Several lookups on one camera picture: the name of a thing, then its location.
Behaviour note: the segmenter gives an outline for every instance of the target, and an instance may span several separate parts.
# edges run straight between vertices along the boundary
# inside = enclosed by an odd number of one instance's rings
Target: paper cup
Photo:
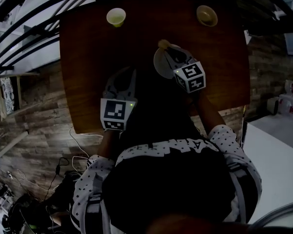
[[[108,23],[112,24],[114,27],[122,26],[125,18],[126,18],[126,12],[125,10],[121,8],[111,9],[106,15],[106,20],[108,21]]]
[[[216,12],[206,5],[201,5],[196,9],[196,17],[201,24],[208,27],[213,27],[218,23]]]

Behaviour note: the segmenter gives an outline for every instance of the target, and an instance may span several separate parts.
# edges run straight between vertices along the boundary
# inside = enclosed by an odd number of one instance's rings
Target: metal railing
[[[13,10],[17,5],[25,0],[5,0],[0,5],[0,22]],[[12,41],[7,47],[5,47],[2,51],[0,51],[0,60],[2,57],[8,53],[14,46],[16,46],[21,41],[25,40],[29,36],[36,36],[33,40],[26,43],[12,54],[10,54],[6,59],[2,60],[0,63],[0,73],[4,72],[5,70],[13,69],[13,65],[16,64],[18,61],[22,60],[23,58],[27,57],[28,55],[38,51],[56,41],[59,41],[59,20],[60,18],[67,13],[67,10],[72,9],[74,7],[78,7],[82,5],[86,0],[48,0],[47,2],[41,4],[37,8],[33,9],[18,21],[14,22],[1,36],[0,36],[0,43],[2,43],[7,36],[12,34],[18,27],[23,25],[27,20],[31,19],[41,11],[49,8],[52,5],[55,5],[59,2],[62,2],[61,5],[57,8],[57,10],[53,13],[53,15],[45,20],[44,22],[32,27],[30,30],[19,36],[17,39]],[[245,25],[245,29],[248,29],[249,33],[252,35],[265,35],[265,34],[280,34],[280,33],[287,33],[293,32],[293,10],[283,1],[283,0],[270,0],[272,3],[277,5],[280,9],[284,11],[286,16],[277,20],[274,13],[266,8],[265,6],[255,2],[254,0],[243,0],[244,2],[251,4],[252,6],[256,7],[257,9],[266,13],[270,18],[264,21],[259,21],[255,23],[250,23]],[[11,61],[14,57],[24,52],[21,56],[17,59],[13,60],[8,66],[4,66],[6,63]]]
[[[4,17],[13,10],[20,2],[24,0],[5,0],[4,3],[0,6],[0,22],[4,19]],[[7,47],[5,47],[2,51],[0,51],[0,59],[8,53],[9,50],[11,50],[14,46],[16,46],[21,41],[25,40],[29,36],[35,36],[39,35],[38,37],[34,38],[32,41],[26,43],[21,48],[17,49],[15,52],[10,54],[6,59],[4,59],[0,63],[0,74],[4,72],[5,70],[12,70],[13,65],[17,63],[18,61],[22,60],[23,58],[27,57],[28,55],[52,44],[57,41],[59,41],[59,37],[55,37],[59,34],[59,19],[61,16],[63,16],[64,13],[67,12],[67,10],[78,7],[82,5],[86,0],[48,0],[47,2],[41,4],[37,8],[33,9],[26,15],[24,15],[22,18],[20,18],[17,22],[12,24],[1,36],[0,36],[0,43],[2,43],[14,30],[16,30],[18,27],[22,26],[27,20],[31,19],[41,11],[49,8],[52,5],[55,5],[61,1],[64,1],[57,10],[53,13],[53,15],[45,20],[44,22],[32,27],[30,30],[19,36],[17,39],[12,41]],[[12,58],[17,56],[18,54],[22,53],[23,51],[28,50],[35,44],[38,44],[39,42],[50,39],[51,40],[44,42],[43,44],[31,49],[30,51],[25,52],[23,55],[12,61],[8,66],[4,66],[8,61],[10,61]]]

